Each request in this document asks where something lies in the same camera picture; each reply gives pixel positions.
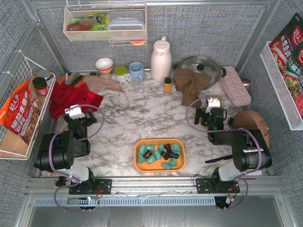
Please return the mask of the orange plastic tray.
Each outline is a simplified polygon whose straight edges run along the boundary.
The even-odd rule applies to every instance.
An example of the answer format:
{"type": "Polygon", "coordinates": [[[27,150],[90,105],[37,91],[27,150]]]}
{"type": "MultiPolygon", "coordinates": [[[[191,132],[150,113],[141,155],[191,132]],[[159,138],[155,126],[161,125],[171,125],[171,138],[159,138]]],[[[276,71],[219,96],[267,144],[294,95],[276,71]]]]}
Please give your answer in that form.
{"type": "Polygon", "coordinates": [[[140,140],[134,148],[134,164],[141,172],[177,172],[186,164],[184,145],[175,138],[140,140]]]}

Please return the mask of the brown cloth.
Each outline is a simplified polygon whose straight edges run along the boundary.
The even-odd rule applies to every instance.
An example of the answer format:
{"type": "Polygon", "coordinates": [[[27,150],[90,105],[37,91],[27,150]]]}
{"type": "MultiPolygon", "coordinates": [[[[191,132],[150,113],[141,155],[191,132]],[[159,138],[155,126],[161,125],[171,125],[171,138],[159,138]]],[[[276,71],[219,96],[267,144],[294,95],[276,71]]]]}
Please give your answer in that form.
{"type": "Polygon", "coordinates": [[[181,105],[190,106],[192,102],[198,99],[201,91],[206,89],[211,80],[211,76],[194,72],[191,69],[175,69],[173,81],[176,90],[183,95],[181,105]]]}

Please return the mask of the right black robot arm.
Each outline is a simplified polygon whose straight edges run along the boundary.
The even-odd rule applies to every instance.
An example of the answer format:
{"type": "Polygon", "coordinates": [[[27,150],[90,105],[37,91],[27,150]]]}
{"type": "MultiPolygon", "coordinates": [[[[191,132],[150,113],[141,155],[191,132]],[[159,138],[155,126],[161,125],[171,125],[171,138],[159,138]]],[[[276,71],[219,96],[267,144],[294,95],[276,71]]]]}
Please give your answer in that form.
{"type": "Polygon", "coordinates": [[[240,190],[236,186],[237,179],[257,169],[263,169],[272,165],[272,157],[268,146],[263,139],[259,129],[242,131],[241,129],[224,130],[224,121],[227,112],[222,107],[215,107],[211,110],[196,109],[194,124],[206,126],[208,140],[213,145],[230,146],[232,154],[226,157],[217,158],[209,163],[220,160],[230,162],[212,173],[209,185],[214,192],[230,192],[240,190]]]}

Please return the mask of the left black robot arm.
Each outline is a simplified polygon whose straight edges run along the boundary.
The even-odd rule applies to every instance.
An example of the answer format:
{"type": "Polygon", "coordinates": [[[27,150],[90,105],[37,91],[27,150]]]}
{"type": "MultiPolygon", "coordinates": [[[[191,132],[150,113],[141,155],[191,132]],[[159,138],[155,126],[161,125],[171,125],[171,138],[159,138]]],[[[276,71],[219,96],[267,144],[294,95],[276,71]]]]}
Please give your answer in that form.
{"type": "Polygon", "coordinates": [[[90,154],[90,142],[88,141],[88,126],[97,122],[91,109],[88,109],[78,119],[72,119],[68,114],[64,115],[67,130],[57,135],[52,144],[53,166],[56,171],[68,174],[71,185],[79,184],[70,189],[70,193],[91,193],[96,188],[96,181],[92,170],[81,166],[75,158],[90,154]]]}

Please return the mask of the black coffee capsule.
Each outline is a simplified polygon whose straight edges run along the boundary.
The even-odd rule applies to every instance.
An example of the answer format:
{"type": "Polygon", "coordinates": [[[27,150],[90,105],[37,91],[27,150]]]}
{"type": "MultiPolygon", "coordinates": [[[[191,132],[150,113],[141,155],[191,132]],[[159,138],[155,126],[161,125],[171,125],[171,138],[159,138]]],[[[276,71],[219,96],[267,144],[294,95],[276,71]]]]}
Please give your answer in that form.
{"type": "Polygon", "coordinates": [[[167,153],[171,153],[172,152],[170,144],[165,144],[164,148],[166,149],[167,153]]]}
{"type": "Polygon", "coordinates": [[[148,159],[150,156],[152,156],[152,151],[151,150],[146,150],[146,152],[143,154],[143,157],[145,159],[148,159]]]}
{"type": "Polygon", "coordinates": [[[161,155],[165,160],[168,160],[168,159],[169,159],[169,154],[166,153],[166,152],[164,152],[164,151],[162,151],[162,152],[160,153],[160,155],[161,155]]]}
{"type": "Polygon", "coordinates": [[[175,158],[175,159],[179,158],[179,154],[178,153],[170,152],[170,153],[168,153],[168,155],[169,155],[170,158],[175,158]]]}

